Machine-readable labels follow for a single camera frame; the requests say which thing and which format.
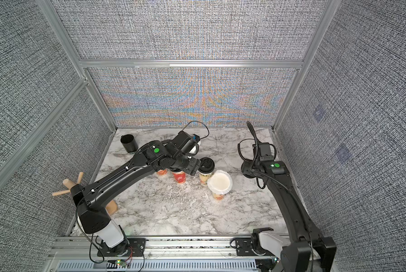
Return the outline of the black plastic cup lid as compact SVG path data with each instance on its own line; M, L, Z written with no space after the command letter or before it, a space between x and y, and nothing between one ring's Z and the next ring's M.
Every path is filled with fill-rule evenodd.
M211 158L204 157L200 159L200 166L198 172L201 174L209 174L212 173L215 169L215 163Z

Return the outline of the red milk tea paper cup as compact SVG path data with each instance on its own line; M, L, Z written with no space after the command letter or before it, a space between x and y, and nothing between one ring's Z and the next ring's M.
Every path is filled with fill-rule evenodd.
M183 184L186 182L186 173L184 171L172 171L174 179L178 184Z

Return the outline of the yellow paper cup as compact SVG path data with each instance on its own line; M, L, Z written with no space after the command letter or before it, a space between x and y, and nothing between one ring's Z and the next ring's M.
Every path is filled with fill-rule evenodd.
M210 173L202 173L202 172L198 172L198 174L199 174L199 181L200 181L200 184L202 185L202 186L205 186L205 187L207 187L207 181L208 181L208 179L210 179L210 177L212 176L212 172L210 172Z

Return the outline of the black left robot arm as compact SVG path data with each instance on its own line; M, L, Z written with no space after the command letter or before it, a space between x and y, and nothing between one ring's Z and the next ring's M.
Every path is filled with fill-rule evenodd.
M87 186L71 188L76 223L85 236L96 235L103 241L99 251L123 256L129 249L128 238L111 218L106 206L115 197L141 179L157 171L170 169L195 175L201 162L192 151L199 150L199 137L182 133L175 139L151 141L143 145L121 167Z

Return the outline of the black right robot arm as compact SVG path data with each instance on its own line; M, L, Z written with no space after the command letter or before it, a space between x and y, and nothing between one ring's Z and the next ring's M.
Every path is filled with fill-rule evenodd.
M290 244L283 242L272 228L254 229L254 252L260 255L268 251L280 259L271 269L273 272L329 272L336 244L331 237L324 237L309 217L284 162L246 160L241 172L249 179L262 179L264 188L268 188L277 201L290 239Z

